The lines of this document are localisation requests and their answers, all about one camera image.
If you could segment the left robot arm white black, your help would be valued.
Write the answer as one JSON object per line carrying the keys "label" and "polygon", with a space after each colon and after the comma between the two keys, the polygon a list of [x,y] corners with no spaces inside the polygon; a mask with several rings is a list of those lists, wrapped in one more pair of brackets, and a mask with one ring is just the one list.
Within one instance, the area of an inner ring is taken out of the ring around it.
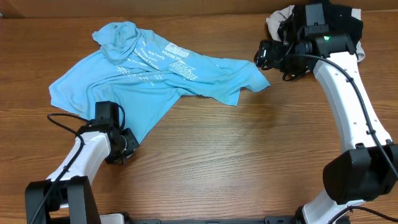
{"label": "left robot arm white black", "polygon": [[45,180],[26,187],[28,224],[130,223],[124,212],[101,215],[91,189],[102,162],[123,165],[139,147],[125,119],[121,105],[111,101],[95,104],[94,119],[73,132],[75,143],[61,165]]}

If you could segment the beige folded garment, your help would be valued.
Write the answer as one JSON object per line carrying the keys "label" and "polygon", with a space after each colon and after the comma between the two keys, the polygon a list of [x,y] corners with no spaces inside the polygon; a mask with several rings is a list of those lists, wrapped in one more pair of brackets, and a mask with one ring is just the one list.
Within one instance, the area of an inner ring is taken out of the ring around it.
{"label": "beige folded garment", "polygon": [[[267,27],[268,27],[269,33],[273,40],[280,41],[280,37],[277,34],[277,30],[280,26],[280,23],[284,22],[292,14],[293,8],[294,8],[294,5],[290,5],[290,6],[284,8],[284,9],[281,9],[279,11],[275,11],[266,19]],[[352,18],[361,20],[361,10],[360,9],[349,9],[348,11]],[[363,48],[361,47],[360,42],[358,42],[356,44],[356,48],[357,48],[356,53],[358,56],[358,62],[360,62],[360,61],[364,60],[365,53],[364,53]]]}

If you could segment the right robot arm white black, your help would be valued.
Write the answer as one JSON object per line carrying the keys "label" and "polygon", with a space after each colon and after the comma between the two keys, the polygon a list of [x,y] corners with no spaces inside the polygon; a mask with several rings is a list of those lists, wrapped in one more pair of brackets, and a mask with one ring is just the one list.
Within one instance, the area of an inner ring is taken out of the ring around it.
{"label": "right robot arm white black", "polygon": [[272,13],[271,40],[262,40],[255,64],[283,74],[286,82],[313,73],[338,126],[341,154],[323,169],[324,189],[294,215],[268,216],[266,223],[348,223],[347,213],[388,194],[397,182],[397,145],[380,123],[358,64],[361,10],[310,1]]}

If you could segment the black folded garment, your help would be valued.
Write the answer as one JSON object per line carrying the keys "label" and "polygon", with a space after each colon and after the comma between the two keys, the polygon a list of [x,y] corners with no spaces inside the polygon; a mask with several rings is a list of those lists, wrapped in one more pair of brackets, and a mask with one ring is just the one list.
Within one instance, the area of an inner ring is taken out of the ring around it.
{"label": "black folded garment", "polygon": [[296,5],[291,13],[277,25],[281,41],[300,42],[318,35],[346,34],[356,45],[362,38],[363,21],[353,16],[349,6],[330,1],[309,1]]}

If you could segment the light blue printed t-shirt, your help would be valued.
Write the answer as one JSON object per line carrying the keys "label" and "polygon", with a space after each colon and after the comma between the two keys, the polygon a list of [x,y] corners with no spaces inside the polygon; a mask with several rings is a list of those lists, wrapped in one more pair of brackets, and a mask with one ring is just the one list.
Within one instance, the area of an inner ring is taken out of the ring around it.
{"label": "light blue printed t-shirt", "polygon": [[92,37],[99,50],[50,85],[51,104],[92,119],[97,102],[115,102],[138,141],[182,96],[235,106],[242,88],[259,92],[269,86],[252,62],[198,54],[133,22],[112,22]]}

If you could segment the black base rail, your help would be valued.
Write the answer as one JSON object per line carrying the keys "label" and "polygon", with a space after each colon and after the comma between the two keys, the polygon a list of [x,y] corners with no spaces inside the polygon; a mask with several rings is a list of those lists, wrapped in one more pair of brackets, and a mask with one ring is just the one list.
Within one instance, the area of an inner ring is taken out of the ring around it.
{"label": "black base rail", "polygon": [[255,219],[220,219],[220,220],[160,220],[127,218],[128,224],[293,224],[301,223],[294,216],[266,216]]}

